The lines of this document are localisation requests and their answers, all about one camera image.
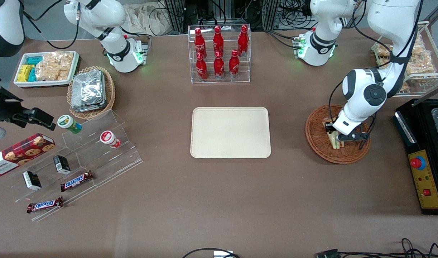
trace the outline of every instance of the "red bottle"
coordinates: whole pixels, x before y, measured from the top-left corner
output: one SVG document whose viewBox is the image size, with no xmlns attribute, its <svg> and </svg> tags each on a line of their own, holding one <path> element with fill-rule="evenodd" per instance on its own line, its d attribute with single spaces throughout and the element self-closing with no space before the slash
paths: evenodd
<svg viewBox="0 0 438 258">
<path fill-rule="evenodd" d="M 214 76 L 216 80 L 222 80 L 225 77 L 223 72 L 224 63 L 222 60 L 222 53 L 220 51 L 215 52 L 216 60 L 214 60 Z"/>
<path fill-rule="evenodd" d="M 221 34 L 220 26 L 214 27 L 214 37 L 212 38 L 212 44 L 214 45 L 214 53 L 219 51 L 223 56 L 223 37 Z"/>
<path fill-rule="evenodd" d="M 238 72 L 240 70 L 240 59 L 238 58 L 238 50 L 236 49 L 232 50 L 232 57 L 230 57 L 228 68 L 230 71 L 230 78 L 238 78 Z"/>
<path fill-rule="evenodd" d="M 247 34 L 247 26 L 241 26 L 241 33 L 238 36 L 238 55 L 240 57 L 247 56 L 247 47 L 249 42 L 249 36 Z"/>
<path fill-rule="evenodd" d="M 203 58 L 206 58 L 206 43 L 204 42 L 204 38 L 201 35 L 201 29 L 195 28 L 195 50 L 197 53 L 200 53 Z"/>
<path fill-rule="evenodd" d="M 196 54 L 196 71 L 198 72 L 198 78 L 200 81 L 204 82 L 208 79 L 206 62 L 204 62 L 203 56 L 200 53 Z"/>
</svg>

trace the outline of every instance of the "small black box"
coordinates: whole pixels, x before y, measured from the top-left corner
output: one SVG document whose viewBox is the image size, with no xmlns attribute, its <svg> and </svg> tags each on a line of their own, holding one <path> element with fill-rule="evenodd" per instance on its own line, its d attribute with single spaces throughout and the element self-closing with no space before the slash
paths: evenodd
<svg viewBox="0 0 438 258">
<path fill-rule="evenodd" d="M 53 163 L 55 163 L 55 167 L 57 167 L 58 173 L 71 173 L 71 168 L 69 168 L 68 160 L 65 157 L 56 155 L 55 157 L 53 157 Z"/>
<path fill-rule="evenodd" d="M 35 190 L 35 191 L 42 188 L 42 186 L 40 184 L 39 177 L 37 176 L 37 174 L 35 174 L 31 171 L 26 171 L 26 172 L 23 172 L 23 178 L 24 178 L 24 182 L 25 182 L 27 188 L 29 188 L 31 190 Z"/>
</svg>

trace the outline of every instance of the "brown table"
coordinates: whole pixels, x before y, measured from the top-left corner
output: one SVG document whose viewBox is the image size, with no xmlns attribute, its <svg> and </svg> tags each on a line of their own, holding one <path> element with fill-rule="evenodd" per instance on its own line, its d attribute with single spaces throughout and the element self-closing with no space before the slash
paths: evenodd
<svg viewBox="0 0 438 258">
<path fill-rule="evenodd" d="M 216 247 L 242 258 L 289 258 L 331 248 L 396 252 L 402 237 L 422 249 L 438 242 L 438 216 L 420 215 L 391 121 L 408 98 L 386 101 L 370 151 L 358 163 L 326 162 L 304 135 L 307 116 L 327 103 L 343 76 L 375 64 L 372 42 L 345 30 L 334 57 L 311 67 L 265 33 L 253 33 L 252 40 L 251 83 L 221 86 L 191 85 L 186 36 L 154 38 L 148 64 L 129 74 L 111 67 L 97 40 L 78 41 L 71 49 L 83 58 L 80 67 L 99 65 L 114 78 L 114 110 L 144 163 L 42 222 L 31 222 L 26 206 L 15 204 L 10 187 L 0 183 L 0 257 L 174 258 Z M 33 40 L 23 48 L 50 50 Z M 68 113 L 66 88 L 10 89 L 26 107 L 55 117 Z M 337 92 L 332 102 L 345 99 Z M 266 107 L 271 156 L 191 157 L 191 116 L 198 106 Z M 64 132 L 3 126 L 8 135 L 0 150 L 35 132 L 55 139 Z"/>
</svg>

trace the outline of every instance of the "emergency stop button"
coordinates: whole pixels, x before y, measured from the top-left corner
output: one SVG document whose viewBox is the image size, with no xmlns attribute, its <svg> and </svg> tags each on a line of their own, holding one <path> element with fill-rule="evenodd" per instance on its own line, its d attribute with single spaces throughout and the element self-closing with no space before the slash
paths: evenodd
<svg viewBox="0 0 438 258">
<path fill-rule="evenodd" d="M 417 156 L 410 160 L 410 165 L 417 170 L 423 170 L 425 168 L 425 160 L 423 157 Z"/>
</svg>

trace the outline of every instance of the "red button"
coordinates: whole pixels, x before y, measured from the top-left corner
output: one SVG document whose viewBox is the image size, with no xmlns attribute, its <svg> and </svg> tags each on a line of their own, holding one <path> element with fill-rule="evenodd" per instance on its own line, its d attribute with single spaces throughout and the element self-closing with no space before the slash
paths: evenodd
<svg viewBox="0 0 438 258">
<path fill-rule="evenodd" d="M 412 158 L 410 160 L 410 165 L 414 168 L 420 168 L 422 166 L 422 162 L 418 158 Z"/>
</svg>

